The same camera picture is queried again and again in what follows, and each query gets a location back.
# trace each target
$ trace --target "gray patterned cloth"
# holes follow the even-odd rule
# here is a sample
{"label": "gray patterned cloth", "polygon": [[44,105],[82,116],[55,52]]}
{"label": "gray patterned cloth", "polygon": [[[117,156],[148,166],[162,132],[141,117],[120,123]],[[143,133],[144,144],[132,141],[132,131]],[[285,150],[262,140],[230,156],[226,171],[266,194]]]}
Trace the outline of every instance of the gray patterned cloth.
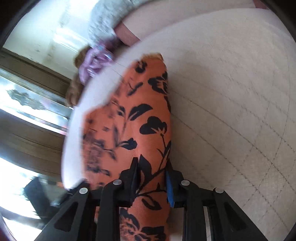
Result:
{"label": "gray patterned cloth", "polygon": [[150,0],[99,0],[89,22],[90,46],[115,37],[114,28],[131,11]]}

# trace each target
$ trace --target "purple shiny fabric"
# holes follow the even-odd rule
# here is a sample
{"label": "purple shiny fabric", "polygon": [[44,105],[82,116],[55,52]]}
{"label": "purple shiny fabric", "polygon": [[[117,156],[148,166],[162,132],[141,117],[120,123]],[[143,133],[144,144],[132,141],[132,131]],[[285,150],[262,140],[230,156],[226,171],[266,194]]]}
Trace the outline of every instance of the purple shiny fabric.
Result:
{"label": "purple shiny fabric", "polygon": [[101,41],[87,52],[83,64],[79,67],[79,78],[83,85],[87,85],[90,78],[102,68],[112,64],[114,55],[111,51],[114,49],[113,41]]}

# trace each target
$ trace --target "beige bed sheet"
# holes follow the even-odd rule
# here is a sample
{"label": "beige bed sheet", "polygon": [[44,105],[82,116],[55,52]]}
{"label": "beige bed sheet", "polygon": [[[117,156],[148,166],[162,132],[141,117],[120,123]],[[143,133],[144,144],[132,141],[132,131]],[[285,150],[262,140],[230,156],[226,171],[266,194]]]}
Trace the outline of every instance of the beige bed sheet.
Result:
{"label": "beige bed sheet", "polygon": [[[161,52],[168,68],[174,168],[202,188],[223,187],[268,240],[283,240],[296,221],[296,43],[268,10],[185,20],[128,49],[92,79],[66,138],[66,187],[83,177],[83,115],[150,52]],[[174,210],[172,239],[180,240],[181,221]]]}

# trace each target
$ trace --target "orange floral fabric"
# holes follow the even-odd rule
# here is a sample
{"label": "orange floral fabric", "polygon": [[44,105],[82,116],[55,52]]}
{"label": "orange floral fabric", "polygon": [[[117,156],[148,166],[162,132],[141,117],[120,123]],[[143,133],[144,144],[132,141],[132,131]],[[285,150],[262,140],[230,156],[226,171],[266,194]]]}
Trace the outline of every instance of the orange floral fabric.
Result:
{"label": "orange floral fabric", "polygon": [[134,62],[107,105],[86,116],[85,176],[92,189],[117,179],[139,159],[141,183],[131,208],[120,208],[123,240],[168,240],[164,168],[171,147],[168,74],[162,56]]}

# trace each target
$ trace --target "silver screw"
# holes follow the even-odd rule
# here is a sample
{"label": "silver screw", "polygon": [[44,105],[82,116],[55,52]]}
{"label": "silver screw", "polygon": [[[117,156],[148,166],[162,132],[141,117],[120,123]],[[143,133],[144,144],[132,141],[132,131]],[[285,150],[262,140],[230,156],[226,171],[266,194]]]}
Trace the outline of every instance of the silver screw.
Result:
{"label": "silver screw", "polygon": [[88,192],[88,189],[87,188],[80,188],[80,190],[79,190],[79,193],[80,194],[85,194],[87,192]]}
{"label": "silver screw", "polygon": [[215,188],[216,193],[223,193],[224,190],[222,188]]}
{"label": "silver screw", "polygon": [[116,186],[120,185],[121,183],[122,183],[122,180],[120,180],[120,179],[116,179],[113,181],[113,184]]}
{"label": "silver screw", "polygon": [[188,181],[188,180],[183,180],[183,181],[181,182],[181,184],[182,184],[183,186],[189,186],[190,181]]}

